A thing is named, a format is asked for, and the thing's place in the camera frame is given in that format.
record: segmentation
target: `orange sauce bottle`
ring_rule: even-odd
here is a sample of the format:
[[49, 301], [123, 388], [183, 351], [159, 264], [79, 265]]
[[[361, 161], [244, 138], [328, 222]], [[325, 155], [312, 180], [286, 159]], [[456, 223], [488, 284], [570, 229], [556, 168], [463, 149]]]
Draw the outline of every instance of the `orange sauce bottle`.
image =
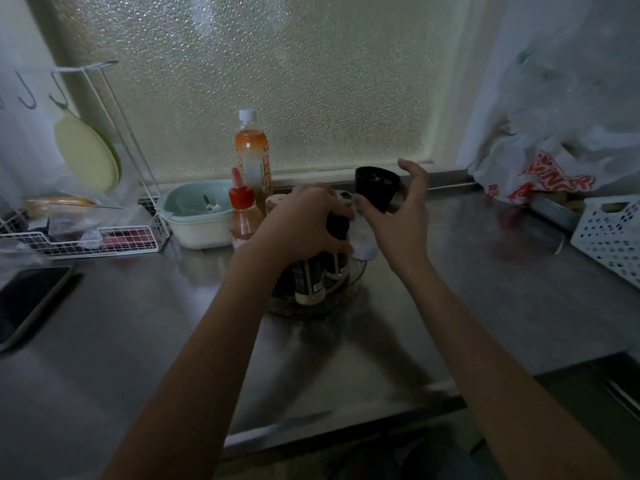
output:
[[247, 186], [253, 190], [255, 202], [266, 215], [265, 199], [271, 195], [271, 165], [269, 141], [258, 126], [258, 114], [254, 109], [241, 109], [240, 130], [236, 134], [238, 167]]

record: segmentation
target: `phone screen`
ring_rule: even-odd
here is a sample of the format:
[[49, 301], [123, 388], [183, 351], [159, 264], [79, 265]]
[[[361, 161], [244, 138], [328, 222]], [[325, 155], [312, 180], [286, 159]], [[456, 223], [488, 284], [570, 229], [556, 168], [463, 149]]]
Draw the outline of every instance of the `phone screen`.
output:
[[69, 269], [25, 269], [0, 290], [0, 344], [11, 338]]

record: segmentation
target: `person's right hand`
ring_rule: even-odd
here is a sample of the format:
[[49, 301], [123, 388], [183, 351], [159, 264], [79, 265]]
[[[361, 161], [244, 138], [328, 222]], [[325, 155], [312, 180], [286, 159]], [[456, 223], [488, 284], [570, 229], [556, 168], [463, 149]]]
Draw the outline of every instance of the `person's right hand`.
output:
[[398, 160], [398, 166], [407, 170], [413, 180], [404, 203], [394, 215], [383, 214], [362, 195], [354, 195], [353, 201], [373, 229], [378, 247], [389, 266], [402, 278], [412, 267], [428, 262], [428, 215], [424, 197], [429, 187], [429, 176], [412, 161]]

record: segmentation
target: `person's left hand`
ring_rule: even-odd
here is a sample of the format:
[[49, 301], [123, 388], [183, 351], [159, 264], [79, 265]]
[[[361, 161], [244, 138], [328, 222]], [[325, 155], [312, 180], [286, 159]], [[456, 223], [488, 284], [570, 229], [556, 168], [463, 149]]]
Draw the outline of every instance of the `person's left hand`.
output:
[[284, 267], [309, 259], [320, 251], [351, 255], [348, 241], [332, 237], [326, 230], [329, 213], [354, 218], [328, 185], [303, 185], [284, 198], [262, 222], [250, 242], [274, 253]]

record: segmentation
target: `smartphone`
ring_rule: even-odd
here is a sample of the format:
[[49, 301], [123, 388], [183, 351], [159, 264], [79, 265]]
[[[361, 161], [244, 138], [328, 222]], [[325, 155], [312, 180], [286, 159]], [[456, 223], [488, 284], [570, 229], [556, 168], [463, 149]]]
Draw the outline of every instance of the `smartphone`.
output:
[[0, 351], [28, 331], [72, 275], [71, 266], [25, 269], [0, 290]]

